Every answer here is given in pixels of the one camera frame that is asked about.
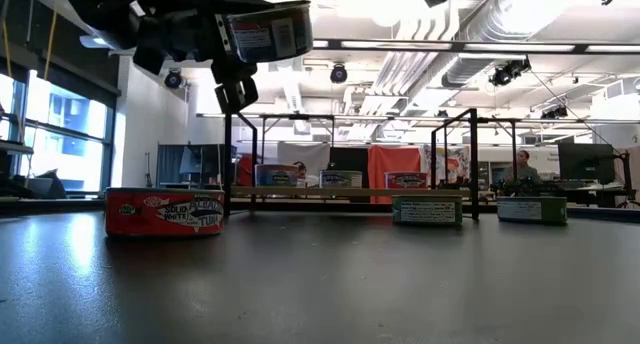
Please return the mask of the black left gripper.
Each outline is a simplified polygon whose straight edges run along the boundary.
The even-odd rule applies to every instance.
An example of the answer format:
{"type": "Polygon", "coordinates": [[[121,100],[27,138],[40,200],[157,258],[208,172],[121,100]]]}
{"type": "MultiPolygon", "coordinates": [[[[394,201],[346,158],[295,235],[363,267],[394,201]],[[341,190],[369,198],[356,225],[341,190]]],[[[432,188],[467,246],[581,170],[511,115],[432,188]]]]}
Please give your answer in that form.
{"type": "Polygon", "coordinates": [[[212,60],[224,114],[258,100],[256,64],[238,56],[228,15],[269,10],[265,0],[68,0],[81,20],[115,50],[133,49],[134,63],[157,74],[164,61],[212,60]]]}

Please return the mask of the red label tuna can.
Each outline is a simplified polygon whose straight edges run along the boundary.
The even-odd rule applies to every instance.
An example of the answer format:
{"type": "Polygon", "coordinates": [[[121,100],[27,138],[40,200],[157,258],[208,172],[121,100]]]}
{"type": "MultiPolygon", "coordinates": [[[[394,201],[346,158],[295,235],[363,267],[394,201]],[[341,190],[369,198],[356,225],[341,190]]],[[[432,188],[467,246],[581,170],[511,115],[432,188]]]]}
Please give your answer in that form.
{"type": "Polygon", "coordinates": [[[105,231],[110,236],[199,236],[224,229],[220,190],[108,188],[105,231]]]}
{"type": "Polygon", "coordinates": [[[387,172],[385,187],[387,189],[425,189],[428,187],[428,178],[428,174],[424,172],[387,172]]]}

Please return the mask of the green label tuna can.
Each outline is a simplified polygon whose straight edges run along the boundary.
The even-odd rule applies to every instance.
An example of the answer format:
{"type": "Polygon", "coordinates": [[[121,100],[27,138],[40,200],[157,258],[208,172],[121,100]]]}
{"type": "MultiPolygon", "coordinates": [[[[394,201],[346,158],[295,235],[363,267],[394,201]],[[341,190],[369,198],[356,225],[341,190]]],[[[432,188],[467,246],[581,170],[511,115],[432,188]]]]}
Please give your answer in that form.
{"type": "Polygon", "coordinates": [[[349,170],[323,170],[320,173],[321,188],[361,188],[362,173],[349,170]]]}
{"type": "Polygon", "coordinates": [[[566,225],[567,201],[564,197],[498,197],[497,216],[509,222],[566,225]]]}
{"type": "Polygon", "coordinates": [[[392,220],[396,224],[459,226],[462,198],[453,195],[401,195],[392,197],[392,220]]]}

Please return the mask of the blue grey curtain partition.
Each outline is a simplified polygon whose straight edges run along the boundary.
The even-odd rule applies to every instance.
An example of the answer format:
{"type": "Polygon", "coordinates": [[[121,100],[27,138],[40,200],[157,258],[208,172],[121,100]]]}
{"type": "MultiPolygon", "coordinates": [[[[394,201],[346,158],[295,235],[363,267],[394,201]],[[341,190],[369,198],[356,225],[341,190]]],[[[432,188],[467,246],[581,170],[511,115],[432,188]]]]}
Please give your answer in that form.
{"type": "Polygon", "coordinates": [[[204,188],[222,183],[224,173],[223,144],[159,144],[156,186],[204,188]]]}

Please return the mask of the white hanging cloth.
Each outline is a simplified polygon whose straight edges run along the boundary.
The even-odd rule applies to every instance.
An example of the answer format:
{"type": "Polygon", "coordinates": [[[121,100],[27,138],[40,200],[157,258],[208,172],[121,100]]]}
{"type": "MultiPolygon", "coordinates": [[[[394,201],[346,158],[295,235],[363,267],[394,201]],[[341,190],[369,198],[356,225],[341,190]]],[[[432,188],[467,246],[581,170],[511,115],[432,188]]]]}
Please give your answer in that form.
{"type": "Polygon", "coordinates": [[[306,166],[306,187],[316,187],[320,182],[320,173],[329,164],[330,145],[280,142],[277,146],[277,159],[284,165],[293,165],[297,161],[303,162],[306,166]]]}

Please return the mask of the black background screen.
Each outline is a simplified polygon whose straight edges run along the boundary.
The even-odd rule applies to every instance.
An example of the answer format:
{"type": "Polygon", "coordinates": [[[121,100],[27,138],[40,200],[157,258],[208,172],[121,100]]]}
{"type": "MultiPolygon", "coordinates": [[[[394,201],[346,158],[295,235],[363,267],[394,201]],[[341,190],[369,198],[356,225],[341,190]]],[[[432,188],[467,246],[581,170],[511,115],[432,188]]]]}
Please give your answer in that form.
{"type": "Polygon", "coordinates": [[[368,171],[368,149],[357,147],[332,147],[330,149],[331,168],[340,171],[368,171]]]}

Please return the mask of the ceiling light panel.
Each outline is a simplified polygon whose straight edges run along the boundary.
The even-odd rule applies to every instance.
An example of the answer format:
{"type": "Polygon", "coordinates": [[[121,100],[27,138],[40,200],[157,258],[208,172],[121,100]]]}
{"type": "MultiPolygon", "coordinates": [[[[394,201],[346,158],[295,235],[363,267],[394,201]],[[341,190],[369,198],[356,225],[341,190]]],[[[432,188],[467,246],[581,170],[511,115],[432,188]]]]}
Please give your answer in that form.
{"type": "Polygon", "coordinates": [[[82,35],[79,37],[83,47],[89,49],[112,49],[112,46],[99,36],[82,35]]]}

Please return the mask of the orange hanging cloth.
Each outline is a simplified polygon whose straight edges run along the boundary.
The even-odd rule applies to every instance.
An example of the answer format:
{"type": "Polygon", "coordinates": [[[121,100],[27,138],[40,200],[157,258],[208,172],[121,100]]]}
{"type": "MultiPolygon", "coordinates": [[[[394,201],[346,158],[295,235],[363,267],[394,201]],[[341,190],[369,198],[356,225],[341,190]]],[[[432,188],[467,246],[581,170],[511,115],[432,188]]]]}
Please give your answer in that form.
{"type": "Polygon", "coordinates": [[[370,189],[385,189],[387,172],[419,172],[421,156],[415,147],[371,146],[368,149],[370,189]]]}

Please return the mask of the large glass window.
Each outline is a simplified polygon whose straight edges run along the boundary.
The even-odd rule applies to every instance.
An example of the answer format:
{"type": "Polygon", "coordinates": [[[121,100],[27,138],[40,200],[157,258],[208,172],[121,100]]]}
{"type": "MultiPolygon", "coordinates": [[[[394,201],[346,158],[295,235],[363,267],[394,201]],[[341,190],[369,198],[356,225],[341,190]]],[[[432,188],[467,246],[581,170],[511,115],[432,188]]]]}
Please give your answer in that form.
{"type": "Polygon", "coordinates": [[[0,74],[0,141],[26,153],[8,154],[8,173],[29,179],[53,172],[69,193],[97,193],[111,178],[114,110],[41,79],[0,74]]]}

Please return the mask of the black table mat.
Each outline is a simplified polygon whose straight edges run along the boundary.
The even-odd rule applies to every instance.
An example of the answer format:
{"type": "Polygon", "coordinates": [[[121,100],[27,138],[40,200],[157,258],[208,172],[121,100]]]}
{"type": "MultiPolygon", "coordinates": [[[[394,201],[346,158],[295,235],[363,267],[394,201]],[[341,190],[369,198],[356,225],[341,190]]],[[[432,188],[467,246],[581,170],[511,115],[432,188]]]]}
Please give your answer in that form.
{"type": "Polygon", "coordinates": [[[257,213],[115,239],[0,219],[0,344],[640,344],[640,225],[257,213]]]}

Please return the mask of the grey side desk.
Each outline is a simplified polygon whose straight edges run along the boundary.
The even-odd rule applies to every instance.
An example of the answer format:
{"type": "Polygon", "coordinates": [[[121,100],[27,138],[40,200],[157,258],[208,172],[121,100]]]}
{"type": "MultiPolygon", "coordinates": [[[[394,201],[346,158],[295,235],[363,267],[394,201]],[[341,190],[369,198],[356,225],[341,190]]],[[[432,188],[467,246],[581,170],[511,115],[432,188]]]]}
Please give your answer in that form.
{"type": "Polygon", "coordinates": [[[33,155],[34,150],[22,143],[0,139],[0,151],[8,155],[33,155]]]}

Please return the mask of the black computer monitor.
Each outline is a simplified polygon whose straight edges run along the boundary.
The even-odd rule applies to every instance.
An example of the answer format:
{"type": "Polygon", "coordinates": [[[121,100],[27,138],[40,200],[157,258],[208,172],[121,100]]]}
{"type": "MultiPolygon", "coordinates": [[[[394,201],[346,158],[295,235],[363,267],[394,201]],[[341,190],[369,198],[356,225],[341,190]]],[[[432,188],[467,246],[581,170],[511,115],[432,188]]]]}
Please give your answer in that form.
{"type": "Polygon", "coordinates": [[[596,180],[600,184],[616,180],[615,154],[611,145],[560,143],[558,156],[563,180],[596,180]]]}

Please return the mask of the black background rig frame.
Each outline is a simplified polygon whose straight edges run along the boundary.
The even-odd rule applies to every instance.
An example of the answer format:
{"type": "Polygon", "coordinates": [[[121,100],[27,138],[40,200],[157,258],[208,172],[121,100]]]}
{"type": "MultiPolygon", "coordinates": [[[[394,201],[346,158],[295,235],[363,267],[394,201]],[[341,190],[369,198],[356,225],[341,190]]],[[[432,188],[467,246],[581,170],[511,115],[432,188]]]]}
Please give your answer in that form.
{"type": "Polygon", "coordinates": [[[336,129],[336,116],[332,114],[300,114],[300,113],[289,113],[289,114],[260,114],[259,117],[262,119],[262,137],[261,144],[265,144],[266,134],[269,131],[267,127],[267,121],[270,119],[275,119],[275,123],[279,122],[281,119],[286,119],[289,121],[317,121],[319,124],[324,125],[326,121],[331,122],[331,128],[325,127],[325,130],[330,134],[329,144],[331,146],[335,145],[335,129],[336,129]]]}
{"type": "Polygon", "coordinates": [[[640,124],[518,125],[512,132],[509,124],[494,124],[478,129],[480,162],[511,165],[514,153],[529,153],[528,163],[543,179],[560,176],[559,143],[610,144],[614,152],[630,155],[631,179],[640,181],[640,124]]]}

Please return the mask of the black metal shelf frame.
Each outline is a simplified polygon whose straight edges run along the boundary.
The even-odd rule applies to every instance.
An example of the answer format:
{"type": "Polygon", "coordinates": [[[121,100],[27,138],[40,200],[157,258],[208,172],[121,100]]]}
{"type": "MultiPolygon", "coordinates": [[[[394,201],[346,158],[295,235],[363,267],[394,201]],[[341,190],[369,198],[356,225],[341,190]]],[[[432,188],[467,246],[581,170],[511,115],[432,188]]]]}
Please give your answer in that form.
{"type": "MultiPolygon", "coordinates": [[[[258,160],[258,150],[257,150],[257,139],[258,139],[258,129],[255,125],[251,123],[251,121],[242,113],[237,112],[235,114],[237,118],[239,118],[246,126],[251,129],[252,139],[251,139],[251,155],[252,155],[252,180],[251,186],[255,186],[256,180],[256,172],[255,165],[258,160]]],[[[227,219],[231,213],[231,189],[232,189],[232,175],[231,175],[231,166],[232,166],[232,158],[231,158],[231,147],[232,147],[232,119],[233,114],[226,113],[224,115],[224,174],[223,174],[223,191],[224,191],[224,213],[223,217],[227,219]]]]}
{"type": "Polygon", "coordinates": [[[437,184],[437,133],[440,130],[446,130],[449,125],[456,122],[466,122],[470,125],[470,179],[469,191],[471,199],[471,219],[475,222],[479,221],[479,157],[478,157],[478,114],[477,110],[467,109],[461,114],[446,119],[440,126],[431,132],[430,143],[430,180],[431,188],[434,189],[437,184]]]}

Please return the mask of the colourful wall poster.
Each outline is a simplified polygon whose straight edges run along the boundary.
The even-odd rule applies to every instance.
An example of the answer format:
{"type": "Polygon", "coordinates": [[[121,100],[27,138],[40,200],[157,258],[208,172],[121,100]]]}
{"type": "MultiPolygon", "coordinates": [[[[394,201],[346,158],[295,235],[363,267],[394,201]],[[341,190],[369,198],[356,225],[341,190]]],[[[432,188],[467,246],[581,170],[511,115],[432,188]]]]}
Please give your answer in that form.
{"type": "MultiPolygon", "coordinates": [[[[427,174],[427,184],[431,183],[431,147],[427,144],[420,149],[421,171],[427,174]]],[[[454,183],[459,178],[469,179],[471,176],[471,155],[469,146],[436,148],[436,183],[447,179],[454,183]]]]}

